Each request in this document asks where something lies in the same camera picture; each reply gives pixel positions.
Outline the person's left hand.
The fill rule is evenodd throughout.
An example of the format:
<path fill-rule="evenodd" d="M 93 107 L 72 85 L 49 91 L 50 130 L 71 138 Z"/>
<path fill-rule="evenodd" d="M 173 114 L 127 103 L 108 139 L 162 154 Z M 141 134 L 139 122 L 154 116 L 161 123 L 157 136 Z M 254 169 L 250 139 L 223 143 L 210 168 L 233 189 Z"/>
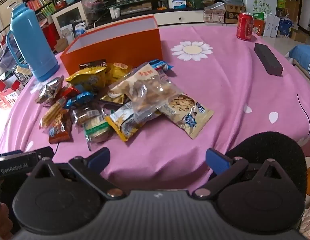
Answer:
<path fill-rule="evenodd" d="M 8 207 L 0 203 L 0 239 L 11 239 L 13 223 L 9 219 Z"/>

